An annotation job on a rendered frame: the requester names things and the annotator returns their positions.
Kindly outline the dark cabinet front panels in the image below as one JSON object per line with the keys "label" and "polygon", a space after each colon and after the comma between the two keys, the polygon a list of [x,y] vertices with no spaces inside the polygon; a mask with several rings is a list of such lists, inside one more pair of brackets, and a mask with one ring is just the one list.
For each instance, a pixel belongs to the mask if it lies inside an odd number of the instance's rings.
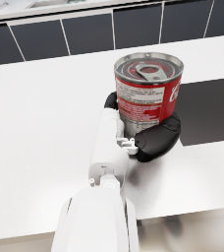
{"label": "dark cabinet front panels", "polygon": [[224,35],[224,0],[144,0],[0,18],[0,65]]}

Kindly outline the red soda can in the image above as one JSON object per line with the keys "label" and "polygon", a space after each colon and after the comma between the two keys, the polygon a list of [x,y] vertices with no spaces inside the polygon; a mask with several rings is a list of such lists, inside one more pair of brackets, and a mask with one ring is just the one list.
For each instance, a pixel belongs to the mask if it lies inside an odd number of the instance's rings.
{"label": "red soda can", "polygon": [[165,53],[138,52],[116,61],[117,100],[128,136],[172,115],[183,71],[183,62]]}

